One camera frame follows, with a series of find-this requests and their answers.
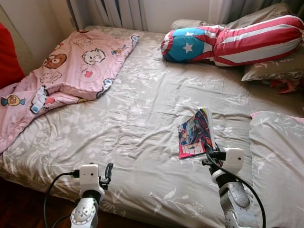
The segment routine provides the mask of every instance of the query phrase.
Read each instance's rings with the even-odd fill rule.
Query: curtain
[[[228,24],[245,15],[281,2],[287,3],[295,15],[303,18],[303,0],[211,0],[208,22]]]
[[[95,0],[95,3],[106,25],[146,30],[140,0]]]

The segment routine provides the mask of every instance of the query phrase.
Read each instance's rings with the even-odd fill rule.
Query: pink blanket
[[[98,30],[73,32],[42,67],[0,90],[0,154],[37,116],[94,100],[113,83],[138,35],[115,39]]]

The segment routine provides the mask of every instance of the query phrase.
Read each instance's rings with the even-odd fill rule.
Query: comic book
[[[178,126],[180,159],[215,150],[212,112],[208,108],[199,109],[194,116]]]

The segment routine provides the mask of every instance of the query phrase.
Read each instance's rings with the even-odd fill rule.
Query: wall
[[[64,37],[67,38],[71,32],[76,30],[67,2],[66,0],[49,1]],[[80,29],[84,29],[88,25],[105,25],[98,12],[95,0],[71,0],[71,3]]]
[[[65,0],[49,0],[52,9],[54,11],[56,20],[60,26],[60,29],[67,38],[73,31],[76,30],[72,17]]]
[[[7,17],[2,7],[0,6],[0,22],[8,29],[10,32],[17,55],[18,63],[25,75],[28,75],[33,69],[37,69],[39,64],[34,60],[33,55],[28,48],[27,44],[24,42],[20,34],[15,30],[10,19]]]
[[[0,4],[41,65],[64,38],[49,0],[0,0]]]
[[[147,29],[167,33],[173,21],[208,21],[210,0],[142,0]]]

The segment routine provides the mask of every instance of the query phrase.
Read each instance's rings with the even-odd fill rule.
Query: bed
[[[134,33],[86,29],[117,38]],[[260,82],[241,82],[242,67],[167,62],[160,52],[164,34],[137,34],[139,42],[109,91],[35,119],[0,156],[0,176],[46,191],[64,171],[90,162],[102,171],[113,162],[102,210],[161,227],[224,227],[208,168],[199,157],[178,159],[177,125],[200,107],[211,108],[216,142],[245,150],[239,174],[252,184],[250,115],[263,110],[302,117],[303,92],[278,95]],[[52,194],[75,200],[78,180],[60,179]]]

